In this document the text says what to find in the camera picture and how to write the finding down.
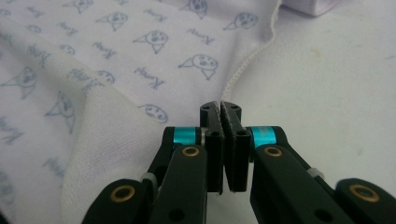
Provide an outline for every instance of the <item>cloth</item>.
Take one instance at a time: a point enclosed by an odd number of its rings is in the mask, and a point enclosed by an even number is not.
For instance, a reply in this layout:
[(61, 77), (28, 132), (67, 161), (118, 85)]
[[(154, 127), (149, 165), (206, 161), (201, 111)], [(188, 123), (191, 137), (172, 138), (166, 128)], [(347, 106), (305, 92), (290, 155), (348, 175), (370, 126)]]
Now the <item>cloth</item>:
[(200, 105), (230, 98), (279, 5), (0, 2), (1, 213), (80, 223), (106, 185), (140, 179), (165, 126), (199, 126)]

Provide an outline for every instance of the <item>brass ring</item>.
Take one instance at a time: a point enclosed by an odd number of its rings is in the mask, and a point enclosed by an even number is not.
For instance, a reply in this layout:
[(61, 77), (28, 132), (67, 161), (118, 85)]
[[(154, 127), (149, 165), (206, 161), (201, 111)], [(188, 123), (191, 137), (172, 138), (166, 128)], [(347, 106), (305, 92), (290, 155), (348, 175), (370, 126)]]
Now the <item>brass ring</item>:
[(272, 157), (280, 157), (282, 156), (282, 151), (277, 147), (266, 147), (264, 152)]
[[(126, 195), (117, 195), (117, 193), (120, 192), (120, 190), (128, 190), (129, 192)], [(134, 187), (131, 185), (122, 185), (117, 187), (116, 189), (113, 189), (113, 191), (111, 192), (110, 195), (110, 199), (111, 201), (113, 201), (114, 203), (123, 203), (126, 202), (128, 200), (130, 200), (132, 197), (134, 197)]]
[(181, 150), (181, 153), (187, 157), (194, 157), (199, 154), (199, 149), (196, 147), (185, 147), (183, 150)]
[[(354, 184), (349, 186), (349, 190), (352, 192), (353, 195), (356, 197), (369, 202), (369, 203), (377, 203), (379, 201), (379, 195), (373, 189), (370, 189), (366, 186), (360, 184)], [(369, 195), (363, 194), (360, 190), (365, 190), (368, 192)]]

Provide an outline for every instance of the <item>black mechanical arm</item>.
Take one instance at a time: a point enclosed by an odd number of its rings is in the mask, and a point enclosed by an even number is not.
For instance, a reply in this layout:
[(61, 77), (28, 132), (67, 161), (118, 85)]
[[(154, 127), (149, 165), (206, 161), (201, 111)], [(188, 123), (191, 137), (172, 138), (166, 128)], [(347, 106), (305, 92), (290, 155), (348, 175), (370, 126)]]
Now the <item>black mechanical arm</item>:
[(380, 187), (345, 179), (332, 189), (289, 145), (280, 127), (243, 127), (238, 105), (200, 108), (200, 127), (167, 127), (140, 181), (109, 184), (83, 223), (205, 223), (206, 194), (247, 190), (263, 223), (396, 223), (396, 200)]

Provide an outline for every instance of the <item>white garment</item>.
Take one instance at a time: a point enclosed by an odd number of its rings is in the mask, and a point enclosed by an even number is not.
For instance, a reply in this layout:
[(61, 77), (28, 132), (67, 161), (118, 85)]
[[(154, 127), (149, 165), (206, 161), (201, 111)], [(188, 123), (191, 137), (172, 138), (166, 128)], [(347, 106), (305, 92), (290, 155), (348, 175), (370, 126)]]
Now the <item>white garment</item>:
[(2, 1), (0, 211), (80, 223), (107, 184), (140, 179), (165, 126), (199, 126), (200, 105), (230, 97), (279, 5)]

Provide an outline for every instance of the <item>white surface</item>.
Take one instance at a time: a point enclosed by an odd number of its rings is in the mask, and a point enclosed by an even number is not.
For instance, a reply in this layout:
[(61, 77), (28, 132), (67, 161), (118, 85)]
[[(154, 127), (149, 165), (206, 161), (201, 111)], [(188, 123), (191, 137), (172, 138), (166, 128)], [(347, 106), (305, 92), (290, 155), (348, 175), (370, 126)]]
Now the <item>white surface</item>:
[[(395, 11), (394, 1), (368, 0), (315, 19), (281, 9), (274, 44), (233, 91), (243, 124), (281, 126), (333, 188), (357, 177), (396, 196)], [(220, 211), (219, 201), (235, 207)], [(248, 193), (210, 197), (207, 223), (217, 213), (257, 223)]]

